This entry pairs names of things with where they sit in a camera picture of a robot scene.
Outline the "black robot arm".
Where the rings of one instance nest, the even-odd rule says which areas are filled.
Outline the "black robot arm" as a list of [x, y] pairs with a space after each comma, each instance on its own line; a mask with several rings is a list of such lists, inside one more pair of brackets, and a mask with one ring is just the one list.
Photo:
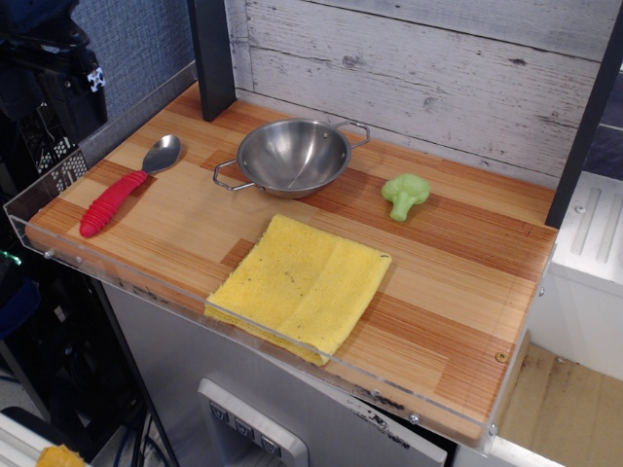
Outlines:
[[73, 142], [107, 122], [101, 67], [71, 17], [77, 5], [1, 3], [1, 114], [15, 122], [46, 102]]

